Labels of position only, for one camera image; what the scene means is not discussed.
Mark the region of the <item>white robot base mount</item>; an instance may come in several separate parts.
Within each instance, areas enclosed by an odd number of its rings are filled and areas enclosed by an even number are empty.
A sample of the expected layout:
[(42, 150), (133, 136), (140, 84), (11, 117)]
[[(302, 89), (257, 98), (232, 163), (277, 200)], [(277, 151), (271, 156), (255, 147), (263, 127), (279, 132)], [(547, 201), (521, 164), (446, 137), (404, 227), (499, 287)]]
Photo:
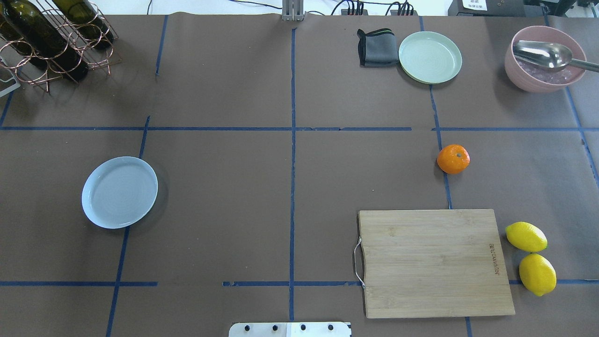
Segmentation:
[(349, 322), (238, 322), (229, 337), (351, 337)]

